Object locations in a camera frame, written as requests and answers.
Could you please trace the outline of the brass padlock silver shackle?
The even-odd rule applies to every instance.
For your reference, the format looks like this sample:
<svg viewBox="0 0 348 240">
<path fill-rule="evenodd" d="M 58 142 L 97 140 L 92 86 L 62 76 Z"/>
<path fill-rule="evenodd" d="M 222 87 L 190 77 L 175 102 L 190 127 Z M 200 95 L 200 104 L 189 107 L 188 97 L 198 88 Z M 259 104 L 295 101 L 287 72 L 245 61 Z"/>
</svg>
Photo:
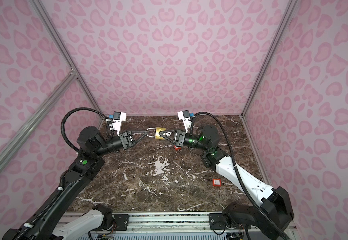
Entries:
<svg viewBox="0 0 348 240">
<path fill-rule="evenodd" d="M 154 138 L 158 140 L 163 140 L 164 138 L 160 135 L 160 132 L 165 131 L 166 128 L 156 127 L 156 128 L 147 128 L 147 137 Z"/>
</svg>

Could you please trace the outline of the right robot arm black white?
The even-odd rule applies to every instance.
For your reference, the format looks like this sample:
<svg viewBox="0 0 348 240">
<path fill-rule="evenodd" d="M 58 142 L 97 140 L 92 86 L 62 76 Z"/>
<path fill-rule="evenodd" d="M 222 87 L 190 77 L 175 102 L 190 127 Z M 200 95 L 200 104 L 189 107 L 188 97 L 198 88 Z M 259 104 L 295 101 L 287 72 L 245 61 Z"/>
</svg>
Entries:
<svg viewBox="0 0 348 240">
<path fill-rule="evenodd" d="M 294 218 L 289 194 L 282 187 L 275 189 L 264 183 L 236 164 L 219 147 L 220 136 L 215 126 L 203 127 L 198 135 L 182 130 L 161 131 L 159 135 L 176 147 L 201 150 L 201 160 L 207 168 L 245 193 L 250 205 L 233 202 L 222 211 L 222 222 L 227 228 L 254 226 L 271 240 L 289 239 L 285 229 Z"/>
</svg>

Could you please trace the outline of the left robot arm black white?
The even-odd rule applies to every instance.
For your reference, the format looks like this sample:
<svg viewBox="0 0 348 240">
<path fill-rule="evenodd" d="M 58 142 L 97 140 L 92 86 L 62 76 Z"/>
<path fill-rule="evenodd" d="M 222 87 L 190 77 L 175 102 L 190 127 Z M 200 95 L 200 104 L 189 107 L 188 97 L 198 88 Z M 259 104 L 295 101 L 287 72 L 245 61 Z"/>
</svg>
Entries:
<svg viewBox="0 0 348 240">
<path fill-rule="evenodd" d="M 109 229 L 112 210 L 99 207 L 75 223 L 60 229 L 57 224 L 80 192 L 98 175 L 105 164 L 103 155 L 128 150 L 147 136 L 147 131 L 126 131 L 106 140 L 100 131 L 89 126 L 77 139 L 78 156 L 61 174 L 58 187 L 43 205 L 18 229 L 9 229 L 5 240 L 75 240 L 94 229 Z"/>
</svg>

